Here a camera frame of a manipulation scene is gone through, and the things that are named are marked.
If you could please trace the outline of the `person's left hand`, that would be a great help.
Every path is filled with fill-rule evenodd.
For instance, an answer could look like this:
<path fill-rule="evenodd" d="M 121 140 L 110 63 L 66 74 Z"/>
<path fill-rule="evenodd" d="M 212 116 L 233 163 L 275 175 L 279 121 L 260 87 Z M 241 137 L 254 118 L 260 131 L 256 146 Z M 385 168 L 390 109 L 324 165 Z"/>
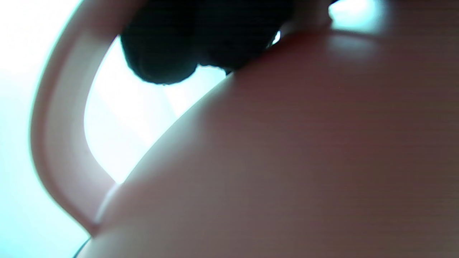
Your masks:
<path fill-rule="evenodd" d="M 172 85 L 198 66 L 243 68 L 266 51 L 293 11 L 293 0 L 148 0 L 120 42 L 136 76 Z"/>

